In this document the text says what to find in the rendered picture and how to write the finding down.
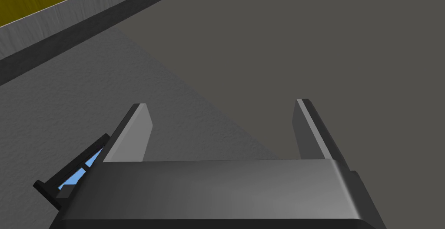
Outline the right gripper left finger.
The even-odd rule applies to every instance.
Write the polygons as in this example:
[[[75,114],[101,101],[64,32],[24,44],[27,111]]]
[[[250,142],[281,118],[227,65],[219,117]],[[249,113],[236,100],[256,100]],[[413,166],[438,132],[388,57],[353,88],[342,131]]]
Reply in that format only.
[[[97,161],[142,162],[153,129],[147,105],[135,103],[119,123]]]

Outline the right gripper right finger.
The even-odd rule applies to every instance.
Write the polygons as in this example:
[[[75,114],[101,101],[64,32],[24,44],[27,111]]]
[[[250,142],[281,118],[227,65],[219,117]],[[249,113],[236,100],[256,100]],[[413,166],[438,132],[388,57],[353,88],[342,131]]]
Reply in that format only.
[[[292,126],[301,159],[332,159],[350,169],[309,99],[296,99]]]

